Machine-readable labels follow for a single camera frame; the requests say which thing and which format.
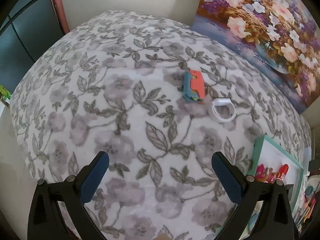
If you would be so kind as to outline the pink puppy figurine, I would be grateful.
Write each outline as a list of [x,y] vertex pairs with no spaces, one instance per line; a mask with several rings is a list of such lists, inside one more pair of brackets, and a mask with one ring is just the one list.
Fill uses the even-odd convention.
[[273,171],[273,168],[260,164],[256,169],[254,177],[259,182],[273,183],[277,178],[277,173]]

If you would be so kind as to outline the white smartwatch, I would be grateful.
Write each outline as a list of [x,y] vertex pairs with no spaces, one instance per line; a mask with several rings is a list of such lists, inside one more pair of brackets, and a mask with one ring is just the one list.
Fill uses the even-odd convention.
[[216,98],[212,100],[207,111],[209,116],[216,122],[227,123],[236,117],[235,106],[229,98]]

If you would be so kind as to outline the colourful stationery pile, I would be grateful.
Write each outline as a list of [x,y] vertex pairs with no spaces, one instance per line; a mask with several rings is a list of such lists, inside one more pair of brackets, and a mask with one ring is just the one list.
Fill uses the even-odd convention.
[[311,214],[316,205],[316,194],[319,192],[319,175],[304,178],[295,208],[293,210],[293,220],[299,232],[302,231],[306,220],[311,218]]

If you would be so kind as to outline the teal rimmed white tray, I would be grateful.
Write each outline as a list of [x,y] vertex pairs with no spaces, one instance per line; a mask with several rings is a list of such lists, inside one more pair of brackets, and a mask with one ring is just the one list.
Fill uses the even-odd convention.
[[284,164],[289,166],[289,171],[284,177],[283,182],[285,185],[293,185],[289,203],[291,211],[294,211],[303,182],[304,169],[302,165],[300,165],[291,154],[266,135],[255,140],[252,154],[252,167],[248,169],[247,175],[254,176],[258,170],[258,166],[262,164],[264,168],[273,168],[273,172],[277,172]]

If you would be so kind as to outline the grey floral blanket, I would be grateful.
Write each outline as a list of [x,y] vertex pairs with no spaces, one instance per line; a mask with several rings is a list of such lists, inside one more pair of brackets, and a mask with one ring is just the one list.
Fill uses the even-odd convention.
[[[197,70],[205,98],[188,102],[183,76]],[[233,121],[207,111],[216,98]],[[76,175],[105,151],[110,168],[85,208],[107,239],[212,239],[234,210],[211,168],[221,151],[242,172],[269,136],[296,161],[310,126],[259,70],[173,20],[108,11],[52,45],[10,100],[31,176]]]

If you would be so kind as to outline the floral canvas painting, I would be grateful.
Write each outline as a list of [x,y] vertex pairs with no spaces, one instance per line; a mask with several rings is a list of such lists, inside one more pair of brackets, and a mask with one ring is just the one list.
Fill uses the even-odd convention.
[[200,0],[193,29],[266,75],[299,113],[319,98],[319,25],[303,0]]

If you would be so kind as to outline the pink rolled mat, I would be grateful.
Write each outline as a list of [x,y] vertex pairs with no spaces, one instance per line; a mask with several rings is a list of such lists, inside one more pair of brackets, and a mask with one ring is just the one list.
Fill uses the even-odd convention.
[[50,0],[60,29],[64,34],[70,32],[62,0]]

